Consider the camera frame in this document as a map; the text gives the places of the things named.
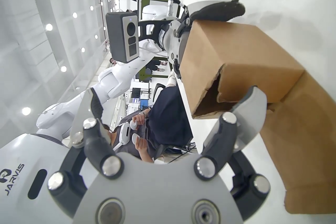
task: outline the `cardboard box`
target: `cardboard box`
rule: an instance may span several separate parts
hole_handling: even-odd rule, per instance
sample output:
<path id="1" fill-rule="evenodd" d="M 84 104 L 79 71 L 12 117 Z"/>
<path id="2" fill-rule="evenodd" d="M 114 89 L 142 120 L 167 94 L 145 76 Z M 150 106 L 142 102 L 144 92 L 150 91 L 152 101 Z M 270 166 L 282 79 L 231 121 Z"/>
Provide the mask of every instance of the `cardboard box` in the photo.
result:
<path id="1" fill-rule="evenodd" d="M 195 21 L 180 72 L 192 117 L 229 110 L 257 85 L 280 101 L 304 68 L 256 26 Z"/>
<path id="2" fill-rule="evenodd" d="M 307 73 L 269 106 L 260 132 L 289 213 L 336 213 L 336 104 Z"/>
<path id="3" fill-rule="evenodd" d="M 252 85 L 269 102 L 261 136 L 290 213 L 336 213 L 336 104 L 255 26 L 195 21 L 180 67 L 193 118 L 230 110 Z"/>

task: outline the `table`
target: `table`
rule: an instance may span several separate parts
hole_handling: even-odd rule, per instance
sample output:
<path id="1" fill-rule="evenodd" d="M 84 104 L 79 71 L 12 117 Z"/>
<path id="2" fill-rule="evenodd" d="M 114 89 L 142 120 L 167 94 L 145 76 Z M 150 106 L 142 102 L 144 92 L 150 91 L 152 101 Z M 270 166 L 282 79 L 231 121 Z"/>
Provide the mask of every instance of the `table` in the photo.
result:
<path id="1" fill-rule="evenodd" d="M 188 5 L 204 0 L 183 0 Z M 336 44 L 334 24 L 336 0 L 240 0 L 245 4 L 244 16 L 233 22 L 254 24 L 271 36 L 296 58 L 313 77 L 336 99 Z M 197 149 L 216 122 L 191 118 L 183 84 L 178 80 Z M 258 135 L 244 150 L 255 170 L 267 177 L 271 193 L 262 208 L 247 223 L 336 223 L 336 215 L 291 215 L 284 208 L 285 188 L 264 142 Z M 232 187 L 233 172 L 226 166 L 220 176 Z"/>

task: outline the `jarvis logo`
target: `jarvis logo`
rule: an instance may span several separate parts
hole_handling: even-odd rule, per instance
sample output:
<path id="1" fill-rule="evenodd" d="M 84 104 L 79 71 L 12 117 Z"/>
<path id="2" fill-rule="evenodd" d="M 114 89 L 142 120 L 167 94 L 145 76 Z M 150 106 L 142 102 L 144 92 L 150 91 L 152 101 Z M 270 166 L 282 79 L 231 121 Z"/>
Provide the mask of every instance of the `jarvis logo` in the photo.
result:
<path id="1" fill-rule="evenodd" d="M 7 193 L 7 196 L 9 195 L 15 180 L 18 178 L 18 175 L 20 174 L 21 170 L 23 169 L 24 164 L 19 164 L 17 169 L 15 170 L 15 173 L 9 178 L 9 176 L 12 174 L 12 171 L 9 169 L 3 169 L 0 172 L 0 183 L 6 183 L 6 189 L 5 192 Z"/>
<path id="2" fill-rule="evenodd" d="M 5 183 L 7 182 L 7 179 L 5 179 L 7 176 L 12 174 L 12 170 L 9 169 L 2 169 L 0 172 L 0 183 Z"/>

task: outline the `black pants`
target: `black pants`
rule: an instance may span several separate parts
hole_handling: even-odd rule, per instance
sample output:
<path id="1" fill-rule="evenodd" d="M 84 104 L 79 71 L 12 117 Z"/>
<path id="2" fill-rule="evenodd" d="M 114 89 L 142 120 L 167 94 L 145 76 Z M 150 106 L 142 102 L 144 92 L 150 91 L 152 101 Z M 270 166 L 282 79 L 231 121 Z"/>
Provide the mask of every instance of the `black pants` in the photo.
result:
<path id="1" fill-rule="evenodd" d="M 161 91 L 148 114 L 153 140 L 158 144 L 185 146 L 192 131 L 178 86 Z"/>
<path id="2" fill-rule="evenodd" d="M 158 70 L 157 66 L 160 64 L 161 64 L 160 61 L 152 59 L 149 63 L 146 64 L 146 68 L 152 71 L 157 71 Z"/>

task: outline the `metal bolt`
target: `metal bolt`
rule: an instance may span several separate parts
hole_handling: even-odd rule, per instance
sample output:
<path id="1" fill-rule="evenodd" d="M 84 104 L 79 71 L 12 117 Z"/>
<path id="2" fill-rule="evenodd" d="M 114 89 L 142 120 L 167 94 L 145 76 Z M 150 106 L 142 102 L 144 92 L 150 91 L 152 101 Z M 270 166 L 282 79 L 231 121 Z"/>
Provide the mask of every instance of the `metal bolt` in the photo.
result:
<path id="1" fill-rule="evenodd" d="M 225 122 L 230 124 L 235 124 L 237 122 L 237 117 L 232 112 L 224 112 L 222 118 Z"/>
<path id="2" fill-rule="evenodd" d="M 209 200 L 199 200 L 192 208 L 193 224 L 219 224 L 220 216 L 215 204 Z"/>
<path id="3" fill-rule="evenodd" d="M 210 158 L 201 157 L 196 163 L 196 169 L 205 178 L 212 178 L 215 173 L 215 165 Z"/>
<path id="4" fill-rule="evenodd" d="M 97 124 L 96 118 L 89 117 L 89 118 L 87 118 L 87 119 L 84 120 L 84 122 L 83 122 L 83 128 L 84 129 L 89 129 L 89 128 L 94 127 L 96 124 Z"/>
<path id="5" fill-rule="evenodd" d="M 64 176 L 61 172 L 55 172 L 51 175 L 48 180 L 48 189 L 55 190 L 58 189 L 64 182 Z"/>
<path id="6" fill-rule="evenodd" d="M 83 136 L 83 132 L 76 132 L 73 136 L 72 136 L 72 144 L 77 145 L 80 144 L 84 139 Z"/>
<path id="7" fill-rule="evenodd" d="M 108 157 L 102 166 L 102 171 L 105 176 L 111 177 L 116 175 L 121 168 L 121 161 L 117 156 Z"/>
<path id="8" fill-rule="evenodd" d="M 125 206 L 115 198 L 106 200 L 98 209 L 98 224 L 121 224 L 125 220 Z"/>
<path id="9" fill-rule="evenodd" d="M 262 175 L 255 177 L 253 185 L 259 192 L 263 194 L 268 193 L 271 189 L 270 182 Z"/>

